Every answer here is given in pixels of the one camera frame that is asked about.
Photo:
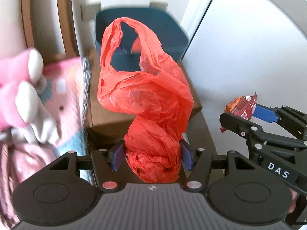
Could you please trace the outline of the person's right hand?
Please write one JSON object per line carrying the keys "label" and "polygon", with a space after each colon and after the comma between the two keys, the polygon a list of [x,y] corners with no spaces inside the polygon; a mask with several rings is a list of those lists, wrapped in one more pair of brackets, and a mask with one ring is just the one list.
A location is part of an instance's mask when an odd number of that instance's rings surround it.
{"label": "person's right hand", "polygon": [[289,190],[291,192],[292,202],[291,202],[291,206],[288,210],[288,214],[291,214],[295,210],[297,199],[299,198],[300,194],[297,193],[296,191],[292,190],[291,188]]}

